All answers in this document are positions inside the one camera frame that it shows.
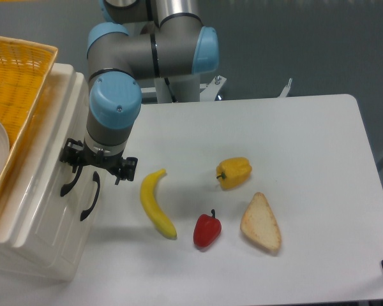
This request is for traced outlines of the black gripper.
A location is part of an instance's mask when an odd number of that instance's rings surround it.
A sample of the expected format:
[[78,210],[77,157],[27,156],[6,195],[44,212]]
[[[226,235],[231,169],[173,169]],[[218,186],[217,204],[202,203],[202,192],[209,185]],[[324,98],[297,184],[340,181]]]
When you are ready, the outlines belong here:
[[132,182],[138,163],[136,157],[123,158],[123,150],[118,153],[107,153],[106,150],[92,151],[80,140],[67,138],[66,143],[60,151],[59,160],[72,167],[72,173],[76,173],[79,166],[95,166],[105,170],[110,170],[110,174],[115,176],[115,185],[120,181],[127,180]]

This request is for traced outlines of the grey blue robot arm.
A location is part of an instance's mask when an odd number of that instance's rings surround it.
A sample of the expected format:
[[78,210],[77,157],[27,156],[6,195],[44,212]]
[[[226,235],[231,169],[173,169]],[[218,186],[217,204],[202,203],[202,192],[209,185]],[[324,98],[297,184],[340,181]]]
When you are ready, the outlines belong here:
[[196,1],[101,1],[104,23],[87,39],[89,113],[83,140],[67,139],[59,159],[79,176],[85,166],[131,181],[137,159],[123,157],[142,93],[160,79],[174,102],[198,101],[201,74],[219,65],[216,30]]

